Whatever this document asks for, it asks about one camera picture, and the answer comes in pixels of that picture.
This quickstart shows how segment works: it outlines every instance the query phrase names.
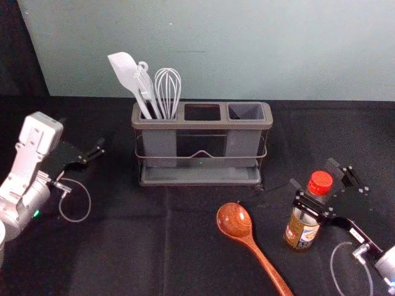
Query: whisk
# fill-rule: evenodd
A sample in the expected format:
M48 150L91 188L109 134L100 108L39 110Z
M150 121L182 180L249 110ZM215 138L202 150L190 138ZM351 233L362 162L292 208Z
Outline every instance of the whisk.
M164 119L173 119L181 95L181 77L172 68L161 68L155 74L155 92Z

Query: wall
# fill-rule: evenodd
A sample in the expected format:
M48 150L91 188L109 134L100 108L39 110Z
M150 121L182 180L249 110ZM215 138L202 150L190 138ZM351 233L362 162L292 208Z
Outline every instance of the wall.
M19 0L51 95L130 96L107 55L187 99L395 100L395 1Z

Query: black tablecloth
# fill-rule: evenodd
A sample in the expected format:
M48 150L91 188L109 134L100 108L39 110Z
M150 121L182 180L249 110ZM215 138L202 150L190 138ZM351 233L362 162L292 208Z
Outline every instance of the black tablecloth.
M6 244L2 295L277 295L257 260L224 237L215 224L219 206L240 201L254 222L255 239L295 295L337 295L329 261L333 248L353 241L344 231L320 230L308 252L283 240L294 192L329 157L352 166L371 189L371 209L387 233L365 231L394 245L395 104L374 102L269 102L274 125L262 164L263 191L253 187L140 187L130 124L132 100L53 97L1 98L0 179L14 159L23 118L35 110L66 118L63 139L89 149L106 138L106 154L67 177L90 191L93 206L79 224L59 216L54 194L40 216ZM83 215L84 195L64 204ZM339 249L335 273L346 295L368 295L363 268ZM373 268L375 295L386 286Z

